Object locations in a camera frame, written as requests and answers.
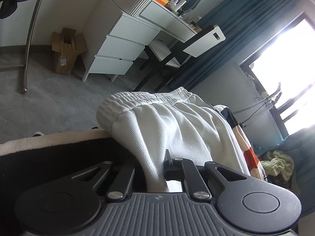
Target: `gray tile floor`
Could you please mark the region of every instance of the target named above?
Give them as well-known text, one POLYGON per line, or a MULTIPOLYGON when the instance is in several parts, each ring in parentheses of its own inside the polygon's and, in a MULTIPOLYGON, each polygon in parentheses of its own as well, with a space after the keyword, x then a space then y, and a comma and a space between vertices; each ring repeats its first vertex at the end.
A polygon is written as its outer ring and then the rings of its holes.
MULTIPOLYGON (((20 54, 0 55, 1 64, 22 62, 20 54)), ((111 82, 109 75, 90 74, 81 81, 84 66, 78 61, 71 75, 53 72, 53 55, 34 53, 29 58, 28 92, 21 94, 23 68, 0 69, 0 144, 9 140, 60 131, 83 131, 98 126, 96 110, 109 95, 132 91, 150 67, 139 70, 138 59, 125 75, 111 82)), ((153 92, 162 80, 156 75, 141 91, 153 92)))

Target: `metal screw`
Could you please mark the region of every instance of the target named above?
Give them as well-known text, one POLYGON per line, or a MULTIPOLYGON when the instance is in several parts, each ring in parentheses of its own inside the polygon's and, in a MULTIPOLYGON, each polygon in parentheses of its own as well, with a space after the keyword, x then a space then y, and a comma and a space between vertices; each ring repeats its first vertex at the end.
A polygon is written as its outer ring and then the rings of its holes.
POLYGON ((206 192, 203 192, 203 191, 200 191, 200 192, 195 192, 194 193, 194 196, 198 199, 206 199, 206 198, 209 198, 210 195, 209 193, 206 193, 206 192))
POLYGON ((120 199, 123 197, 123 194, 121 192, 109 192, 107 194, 108 198, 111 198, 111 199, 120 199))

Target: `drawer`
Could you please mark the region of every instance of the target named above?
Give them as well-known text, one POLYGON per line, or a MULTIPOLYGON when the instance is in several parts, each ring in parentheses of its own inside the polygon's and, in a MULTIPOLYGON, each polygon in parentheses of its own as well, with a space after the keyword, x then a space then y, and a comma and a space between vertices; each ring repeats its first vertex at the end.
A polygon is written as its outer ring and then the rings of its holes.
POLYGON ((112 57, 95 56, 89 73, 124 75, 133 64, 132 61, 112 57))
POLYGON ((150 2, 139 17, 151 21, 184 41, 196 34, 186 23, 154 2, 150 2))
POLYGON ((144 45, 108 35, 97 55, 135 60, 143 49, 144 45))
POLYGON ((159 31, 144 25, 136 20, 121 16, 110 35, 148 45, 159 31))

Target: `metal pole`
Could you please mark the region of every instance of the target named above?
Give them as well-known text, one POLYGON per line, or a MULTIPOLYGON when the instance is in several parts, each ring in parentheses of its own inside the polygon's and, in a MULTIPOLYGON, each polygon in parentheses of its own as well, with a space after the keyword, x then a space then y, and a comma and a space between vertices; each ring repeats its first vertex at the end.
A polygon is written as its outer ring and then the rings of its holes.
POLYGON ((35 4, 35 8, 33 11, 30 28, 28 29, 27 40, 26 40, 26 47, 25 47, 25 57, 24 57, 24 77, 23 77, 23 88, 22 93, 25 94, 27 92, 27 64, 28 64, 28 54, 30 51, 30 44, 32 40, 33 30, 35 26, 36 17, 39 11, 40 4, 42 0, 37 0, 35 4))

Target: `box flap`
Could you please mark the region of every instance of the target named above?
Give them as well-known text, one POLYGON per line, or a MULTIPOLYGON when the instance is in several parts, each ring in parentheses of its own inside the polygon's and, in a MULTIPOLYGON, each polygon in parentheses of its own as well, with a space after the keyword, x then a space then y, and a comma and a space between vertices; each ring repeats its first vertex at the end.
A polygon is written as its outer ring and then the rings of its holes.
POLYGON ((53 32, 51 34, 51 49, 55 52, 60 52, 60 34, 53 32))
POLYGON ((74 37, 74 42, 76 44, 77 51, 79 51, 79 54, 86 51, 85 41, 82 33, 74 37))
POLYGON ((63 28, 61 31, 61 35, 64 36, 64 40, 66 43, 71 43, 71 39, 74 37, 76 30, 71 28, 63 28))

